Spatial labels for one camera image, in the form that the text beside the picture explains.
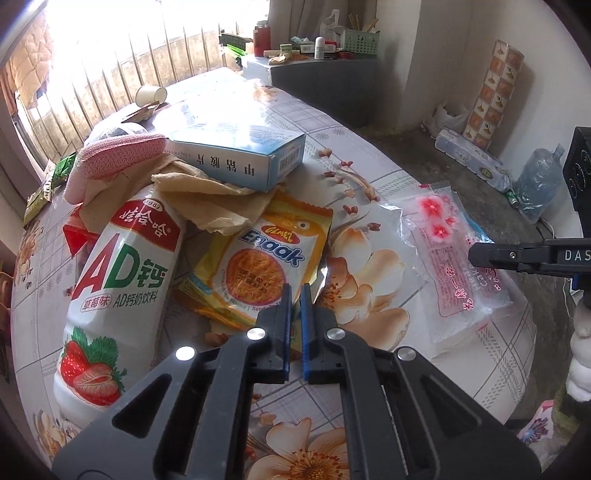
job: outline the red bottle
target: red bottle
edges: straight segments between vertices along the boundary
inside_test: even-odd
[[[265,50],[271,49],[271,27],[269,27],[267,20],[256,23],[253,39],[255,41],[255,57],[262,57]]]

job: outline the red package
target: red package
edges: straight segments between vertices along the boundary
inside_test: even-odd
[[[78,205],[74,209],[63,226],[64,237],[72,257],[82,249],[86,242],[89,242],[91,247],[95,246],[99,237],[97,233],[89,232],[86,229],[82,218],[80,218],[80,208],[82,208],[82,205]]]

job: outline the plastic bag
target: plastic bag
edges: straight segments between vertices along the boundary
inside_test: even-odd
[[[98,142],[99,140],[103,140],[105,138],[120,137],[121,135],[135,135],[146,133],[148,133],[148,131],[144,127],[142,127],[140,124],[135,124],[133,122],[109,125],[108,127],[105,127],[101,124],[97,124],[97,126],[92,129],[92,132],[90,132],[90,136],[84,142],[84,146],[88,147],[88,145],[92,145],[93,143]]]
[[[339,25],[339,13],[340,13],[340,10],[333,10],[330,13],[330,16],[325,18],[320,23],[320,35],[319,36],[324,37],[325,41],[326,40],[337,41],[337,34],[333,29],[334,29],[334,27]]]
[[[435,138],[443,128],[462,133],[470,112],[460,102],[447,102],[437,106],[435,114],[423,120],[429,134]]]
[[[465,214],[449,187],[417,189],[397,202],[403,209],[402,235],[423,262],[426,286],[420,292],[427,327],[437,353],[511,311],[509,277],[473,267],[467,258],[475,242],[491,242]]]

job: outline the white bottle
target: white bottle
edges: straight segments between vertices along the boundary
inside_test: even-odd
[[[314,49],[314,59],[324,60],[324,37],[316,37],[316,48]]]
[[[82,270],[66,315],[53,391],[86,427],[150,370],[184,219],[154,185],[113,215]]]

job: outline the wall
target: wall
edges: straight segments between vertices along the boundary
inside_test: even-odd
[[[378,58],[383,85],[378,118],[386,128],[395,129],[407,85],[421,11],[421,0],[378,0],[376,26],[380,30]]]
[[[397,130],[418,125],[454,90],[470,33],[472,0],[423,0]]]
[[[500,38],[525,55],[524,68],[490,151],[517,178],[536,148],[568,151],[576,125],[591,125],[591,69],[564,25],[541,0],[478,0],[457,94],[471,108]],[[556,236],[580,236],[580,224],[566,186],[544,218]]]

